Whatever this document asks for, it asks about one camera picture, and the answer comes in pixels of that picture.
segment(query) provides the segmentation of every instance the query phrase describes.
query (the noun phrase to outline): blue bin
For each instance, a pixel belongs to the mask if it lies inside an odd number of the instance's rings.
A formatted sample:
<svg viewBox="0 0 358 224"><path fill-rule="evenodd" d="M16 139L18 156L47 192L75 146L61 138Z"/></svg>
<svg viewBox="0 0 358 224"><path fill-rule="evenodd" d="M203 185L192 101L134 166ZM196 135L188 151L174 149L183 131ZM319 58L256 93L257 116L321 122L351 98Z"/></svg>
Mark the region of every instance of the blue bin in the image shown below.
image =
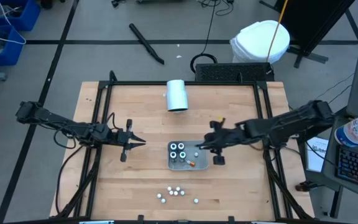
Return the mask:
<svg viewBox="0 0 358 224"><path fill-rule="evenodd" d="M16 30L32 30L41 11L38 4L34 0L0 0L2 5L9 4L9 2L24 6L23 13L20 17L7 18L12 26L14 26ZM5 21L4 17L0 17L0 26L3 25L9 24Z"/></svg>
<svg viewBox="0 0 358 224"><path fill-rule="evenodd" d="M15 40L20 43L23 42L23 39L11 26L0 26L0 33L2 32L9 34L9 40ZM6 42L4 50L0 53L0 66L15 65L19 59L22 48L22 44Z"/></svg>

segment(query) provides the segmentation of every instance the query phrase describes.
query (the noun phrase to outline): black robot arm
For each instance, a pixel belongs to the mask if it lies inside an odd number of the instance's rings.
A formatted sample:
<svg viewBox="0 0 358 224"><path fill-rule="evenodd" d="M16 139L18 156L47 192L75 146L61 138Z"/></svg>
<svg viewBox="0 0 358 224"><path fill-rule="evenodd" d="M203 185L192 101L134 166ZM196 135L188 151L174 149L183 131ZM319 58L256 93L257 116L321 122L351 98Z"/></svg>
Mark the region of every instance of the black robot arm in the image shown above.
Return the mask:
<svg viewBox="0 0 358 224"><path fill-rule="evenodd" d="M300 108L270 119L249 119L235 124L235 128L223 128L221 122L211 121L214 132L204 136L204 143L197 145L201 149L215 153L214 164L224 165L222 149L238 144L252 144L268 139L273 148L285 146L290 136L304 131L333 124L334 115L323 101L311 101Z"/></svg>
<svg viewBox="0 0 358 224"><path fill-rule="evenodd" d="M122 146L121 162L126 161L126 152L145 143L129 143L130 139L145 142L135 136L131 131L132 120L127 120L126 131L122 128L110 129L107 124L100 123L77 123L64 118L43 108L37 102L22 102L21 107L16 113L17 121L22 124L38 124L54 129L58 133L61 131L68 138L75 138L80 145L86 147L96 147L101 144Z"/></svg>

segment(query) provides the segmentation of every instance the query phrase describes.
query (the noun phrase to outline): wooden table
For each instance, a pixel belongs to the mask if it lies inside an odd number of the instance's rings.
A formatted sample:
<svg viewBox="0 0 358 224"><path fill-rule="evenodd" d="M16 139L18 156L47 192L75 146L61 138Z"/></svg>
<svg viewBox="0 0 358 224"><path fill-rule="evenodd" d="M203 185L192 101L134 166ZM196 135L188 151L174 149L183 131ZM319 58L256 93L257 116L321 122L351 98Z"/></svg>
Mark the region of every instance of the wooden table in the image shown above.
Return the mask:
<svg viewBox="0 0 358 224"><path fill-rule="evenodd" d="M96 98L97 82L84 82L78 98L75 121L90 122ZM113 86L109 113L116 113L115 123L125 127L133 119L133 132L147 141L133 149L127 162L120 162L121 147L103 146L92 219L136 220L274 220L270 190L262 152L249 146L224 150L225 166L215 166L210 154L207 170L171 171L167 167L167 143L172 140L201 140L211 131L209 122L226 118L226 127L257 118L251 86L186 86L189 110L167 112L163 94L166 86ZM283 83L268 83L273 115L288 111ZM265 112L263 94L260 92ZM288 146L297 149L296 142ZM74 150L66 151L65 159ZM85 150L66 165L61 180L60 208L75 193L81 174ZM297 192L295 185L305 180L298 154L282 150L282 161L289 191L305 211L314 216L309 193ZM185 196L171 196L167 187L180 186ZM285 210L277 188L282 217ZM167 200L160 202L157 194ZM85 213L88 193L83 197ZM52 206L51 215L56 214Z"/></svg>

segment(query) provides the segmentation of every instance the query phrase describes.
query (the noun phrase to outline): gray floor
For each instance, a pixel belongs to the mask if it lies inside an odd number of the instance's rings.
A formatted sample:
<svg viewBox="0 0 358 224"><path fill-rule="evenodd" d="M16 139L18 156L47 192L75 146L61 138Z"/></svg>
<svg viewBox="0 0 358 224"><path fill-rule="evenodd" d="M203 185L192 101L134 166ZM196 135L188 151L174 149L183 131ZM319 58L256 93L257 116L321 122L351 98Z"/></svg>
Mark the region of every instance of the gray floor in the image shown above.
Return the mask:
<svg viewBox="0 0 358 224"><path fill-rule="evenodd" d="M42 11L34 30L23 32L24 37L59 40L72 2L67 0L61 4L56 1L52 10ZM211 39L230 39L256 21L278 19L277 12L257 1L237 0L234 4L232 14L215 17ZM358 1L351 6L351 12L358 25ZM127 27L131 22L148 39L204 39L210 14L211 8L201 8L194 0L141 5L127 0L117 9L112 8L110 1L80 0L67 39L135 40ZM324 40L357 39L344 16ZM81 82L105 80L110 70L115 71L119 80L194 80L189 63L202 51L203 45L153 47L165 59L165 66L155 63L141 45L65 45L45 107L72 117ZM0 71L9 77L6 82L0 82L0 204L27 132L27 126L17 123L14 114L21 101L38 100L56 49L57 45L26 45L16 66L0 67ZM230 45L209 45L206 52L215 55L219 62L232 60ZM301 67L295 69L295 55L285 54L274 64L275 78L284 82L292 107L315 99L325 89L352 74L358 45L319 45L314 53L329 57L329 61L320 64L303 59ZM351 81L348 79L321 99L334 98ZM333 110L345 106L348 96L349 91L346 91L332 102ZM51 131L37 128L5 222L48 217L63 153L64 150L53 143ZM329 210L332 197L333 193L324 187L311 192L316 217L330 220L324 217L323 211ZM337 221L358 223L358 195L344 192Z"/></svg>

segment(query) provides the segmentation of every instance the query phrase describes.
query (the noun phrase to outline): white cup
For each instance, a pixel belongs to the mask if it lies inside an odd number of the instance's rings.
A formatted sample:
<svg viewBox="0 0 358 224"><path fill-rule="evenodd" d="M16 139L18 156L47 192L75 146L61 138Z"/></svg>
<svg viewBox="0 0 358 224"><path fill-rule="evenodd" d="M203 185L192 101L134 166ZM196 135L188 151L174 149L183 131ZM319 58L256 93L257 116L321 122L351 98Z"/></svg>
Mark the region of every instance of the white cup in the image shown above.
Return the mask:
<svg viewBox="0 0 358 224"><path fill-rule="evenodd" d="M187 92L185 89L185 81L171 80L167 82L167 99L168 111L179 112L188 109Z"/></svg>

